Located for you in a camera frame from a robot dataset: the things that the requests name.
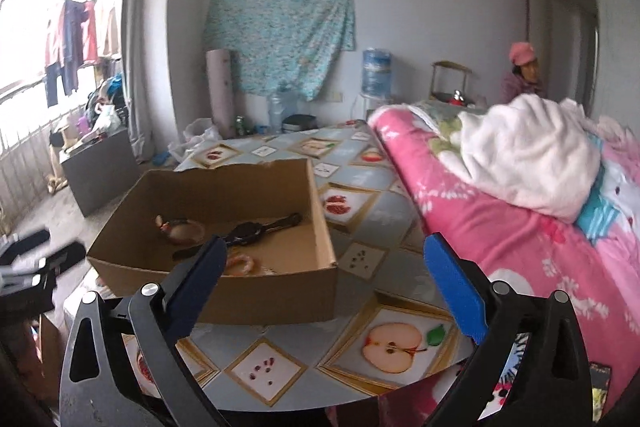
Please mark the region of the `pink strap kids watch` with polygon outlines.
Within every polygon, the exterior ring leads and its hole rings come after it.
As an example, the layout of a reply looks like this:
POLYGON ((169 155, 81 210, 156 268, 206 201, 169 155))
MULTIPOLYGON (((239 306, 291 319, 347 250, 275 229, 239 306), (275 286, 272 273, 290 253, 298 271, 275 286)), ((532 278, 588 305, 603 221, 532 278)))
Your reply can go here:
MULTIPOLYGON (((240 223, 227 233, 222 239, 228 248, 232 246, 248 246, 259 242, 266 234, 297 227, 303 221, 303 216, 294 212, 288 217, 281 218, 263 225, 262 223, 247 221, 240 223)), ((171 255, 174 261, 183 261, 194 257, 204 247, 204 244, 180 249, 171 255)))

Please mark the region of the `fruit pattern tablecloth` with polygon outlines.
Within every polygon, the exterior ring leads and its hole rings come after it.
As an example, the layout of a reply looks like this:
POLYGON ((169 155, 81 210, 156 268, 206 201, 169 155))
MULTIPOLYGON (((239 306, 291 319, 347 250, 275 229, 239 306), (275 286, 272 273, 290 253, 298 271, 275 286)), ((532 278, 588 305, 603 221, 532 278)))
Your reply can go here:
POLYGON ((332 407, 457 366, 472 350, 420 250, 421 220, 370 128, 332 128, 200 144, 175 171, 145 173, 91 245, 106 287, 160 282, 176 246, 158 218, 207 235, 298 212, 300 225, 242 254, 179 348, 221 410, 332 407))

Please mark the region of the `grey low cabinet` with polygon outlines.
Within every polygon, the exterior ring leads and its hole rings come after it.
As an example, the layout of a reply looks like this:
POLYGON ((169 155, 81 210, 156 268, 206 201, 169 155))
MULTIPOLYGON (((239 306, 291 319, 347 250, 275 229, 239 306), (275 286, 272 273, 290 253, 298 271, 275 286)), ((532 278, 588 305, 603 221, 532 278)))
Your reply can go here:
POLYGON ((141 176, 126 129, 62 153, 61 167, 84 217, 126 193, 141 176))

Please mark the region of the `brown cardboard box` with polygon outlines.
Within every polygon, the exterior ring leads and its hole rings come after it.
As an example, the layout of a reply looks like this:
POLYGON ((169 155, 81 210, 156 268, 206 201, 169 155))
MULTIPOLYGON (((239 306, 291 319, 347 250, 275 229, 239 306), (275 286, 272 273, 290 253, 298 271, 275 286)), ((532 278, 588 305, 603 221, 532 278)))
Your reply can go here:
POLYGON ((160 283, 186 248, 157 220, 186 219, 203 241, 222 243, 222 267, 201 312, 204 323, 278 325, 334 317, 337 265, 307 159, 146 172, 88 251, 117 297, 160 283))

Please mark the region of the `pink floral quilt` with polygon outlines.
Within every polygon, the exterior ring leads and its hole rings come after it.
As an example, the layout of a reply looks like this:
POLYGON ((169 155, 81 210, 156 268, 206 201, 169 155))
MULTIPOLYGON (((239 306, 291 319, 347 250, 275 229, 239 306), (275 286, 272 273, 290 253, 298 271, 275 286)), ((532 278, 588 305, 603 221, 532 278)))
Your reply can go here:
POLYGON ((442 233, 489 280, 505 281, 520 294, 567 293, 593 368, 598 403, 602 414, 610 415, 639 369, 639 325, 599 251, 575 225, 511 206, 462 182, 428 148, 434 135, 409 109, 381 108, 369 124, 424 234, 442 233))

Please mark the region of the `white fluffy blanket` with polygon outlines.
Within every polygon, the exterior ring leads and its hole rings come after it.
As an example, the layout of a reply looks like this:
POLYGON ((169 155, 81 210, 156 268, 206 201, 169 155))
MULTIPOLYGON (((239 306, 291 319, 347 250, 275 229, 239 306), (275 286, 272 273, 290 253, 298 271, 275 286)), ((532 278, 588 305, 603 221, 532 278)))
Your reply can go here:
POLYGON ((443 121, 428 146, 477 190, 573 223, 596 182, 601 152, 572 105, 522 94, 483 115, 443 121))

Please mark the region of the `white plastic bag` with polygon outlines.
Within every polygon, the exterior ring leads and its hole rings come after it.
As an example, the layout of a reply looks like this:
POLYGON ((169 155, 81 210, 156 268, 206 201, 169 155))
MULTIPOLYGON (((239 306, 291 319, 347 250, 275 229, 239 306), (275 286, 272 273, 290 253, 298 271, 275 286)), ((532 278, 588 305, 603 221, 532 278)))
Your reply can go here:
POLYGON ((184 161, 201 143, 205 141, 219 141, 221 135, 212 118, 198 118, 183 130, 182 142, 171 142, 168 154, 175 161, 184 161))

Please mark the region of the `small wooden shelf stand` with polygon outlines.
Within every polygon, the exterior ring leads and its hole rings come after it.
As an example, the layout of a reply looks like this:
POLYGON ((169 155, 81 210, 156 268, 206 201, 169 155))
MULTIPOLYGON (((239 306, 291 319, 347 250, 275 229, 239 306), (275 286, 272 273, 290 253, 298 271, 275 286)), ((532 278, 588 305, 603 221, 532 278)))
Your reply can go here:
POLYGON ((468 80, 472 74, 472 69, 453 61, 434 62, 428 94, 430 99, 450 105, 469 105, 468 80))

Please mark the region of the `hanging clothes on line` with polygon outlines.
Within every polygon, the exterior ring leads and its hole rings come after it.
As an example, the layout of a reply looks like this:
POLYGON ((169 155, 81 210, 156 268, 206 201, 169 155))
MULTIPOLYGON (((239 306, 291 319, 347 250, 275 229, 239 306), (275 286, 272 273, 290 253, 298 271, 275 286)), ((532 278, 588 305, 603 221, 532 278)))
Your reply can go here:
POLYGON ((58 82, 69 96, 79 88, 79 69, 122 56, 118 12, 104 1, 62 0, 48 20, 44 44, 44 93, 48 107, 58 104, 58 82))

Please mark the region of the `person in pink hat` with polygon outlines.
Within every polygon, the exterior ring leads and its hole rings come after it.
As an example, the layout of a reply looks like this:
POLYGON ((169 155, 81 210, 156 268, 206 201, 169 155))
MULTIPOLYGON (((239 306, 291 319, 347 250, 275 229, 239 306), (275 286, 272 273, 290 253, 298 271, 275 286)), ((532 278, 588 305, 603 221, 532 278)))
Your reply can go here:
POLYGON ((521 94, 544 95, 538 57, 526 41, 514 42, 509 51, 511 72, 503 79, 499 103, 508 104, 521 94))

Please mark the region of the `blue water dispenser bottle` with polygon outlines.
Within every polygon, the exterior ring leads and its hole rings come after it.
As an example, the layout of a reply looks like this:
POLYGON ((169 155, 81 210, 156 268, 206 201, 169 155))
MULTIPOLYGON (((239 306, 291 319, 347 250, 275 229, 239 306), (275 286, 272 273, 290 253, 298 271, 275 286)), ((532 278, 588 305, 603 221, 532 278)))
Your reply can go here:
POLYGON ((362 52, 361 92, 372 98, 392 95, 393 55, 384 49, 365 49, 362 52))

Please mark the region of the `rolled pink mat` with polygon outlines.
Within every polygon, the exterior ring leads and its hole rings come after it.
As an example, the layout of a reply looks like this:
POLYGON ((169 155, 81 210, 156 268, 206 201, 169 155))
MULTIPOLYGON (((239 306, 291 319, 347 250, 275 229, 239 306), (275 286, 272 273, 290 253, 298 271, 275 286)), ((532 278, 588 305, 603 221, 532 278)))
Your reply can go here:
POLYGON ((226 49, 207 51, 206 70, 212 121, 224 139, 235 136, 231 58, 226 49))

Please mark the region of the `grey curtain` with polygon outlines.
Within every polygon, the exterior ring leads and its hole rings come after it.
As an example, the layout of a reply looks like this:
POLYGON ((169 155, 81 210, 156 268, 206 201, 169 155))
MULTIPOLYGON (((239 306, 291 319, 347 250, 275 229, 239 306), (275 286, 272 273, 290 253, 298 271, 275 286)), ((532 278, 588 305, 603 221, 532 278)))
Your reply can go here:
POLYGON ((122 0, 122 59, 129 140, 149 161, 177 138, 168 57, 168 0, 122 0))

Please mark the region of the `teal floral wall cloth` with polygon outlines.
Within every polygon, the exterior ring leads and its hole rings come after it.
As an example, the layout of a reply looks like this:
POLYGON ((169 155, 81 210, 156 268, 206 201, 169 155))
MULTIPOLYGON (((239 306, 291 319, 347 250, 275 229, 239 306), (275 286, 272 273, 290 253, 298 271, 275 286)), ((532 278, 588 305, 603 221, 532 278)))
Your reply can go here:
POLYGON ((356 49, 355 0, 209 0, 206 49, 231 54, 234 90, 310 102, 356 49))

